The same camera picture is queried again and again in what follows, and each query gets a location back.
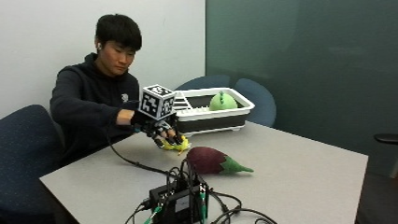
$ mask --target dark green panel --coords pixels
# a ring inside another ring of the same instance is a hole
[[[397,1],[207,1],[207,75],[257,80],[275,127],[370,154],[384,175],[398,147],[373,135],[398,133],[397,12]]]

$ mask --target chair backrest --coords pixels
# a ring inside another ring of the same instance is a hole
[[[52,213],[39,178],[59,168],[62,156],[60,136],[42,105],[30,105],[0,119],[0,217],[15,220]]]
[[[256,105],[248,116],[248,120],[253,123],[268,127],[275,126],[276,119],[276,104],[275,97],[268,89],[256,81],[241,78],[237,81],[235,90],[243,94],[249,101]]]
[[[231,77],[228,75],[212,75],[197,77],[176,88],[176,91],[229,87]]]

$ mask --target black glove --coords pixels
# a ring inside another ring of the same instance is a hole
[[[145,115],[144,113],[141,113],[139,110],[135,110],[135,116],[133,118],[131,119],[129,123],[132,125],[145,125],[151,120],[155,120],[152,119],[148,115]]]
[[[176,113],[165,119],[155,120],[140,111],[136,111],[131,123],[135,125],[136,129],[139,128],[141,132],[147,133],[147,136],[153,139],[160,148],[164,147],[164,143],[161,141],[163,138],[172,146],[183,143],[181,136],[176,130]]]

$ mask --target yellow toy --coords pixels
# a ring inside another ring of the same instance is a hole
[[[188,138],[183,135],[181,136],[181,139],[183,139],[183,143],[181,143],[181,145],[175,145],[175,146],[172,146],[164,139],[161,140],[163,141],[163,143],[164,143],[164,149],[167,149],[167,150],[177,150],[180,153],[179,153],[179,155],[183,153],[183,151],[185,151],[189,147],[191,147],[191,143],[189,143],[189,141],[188,141]]]

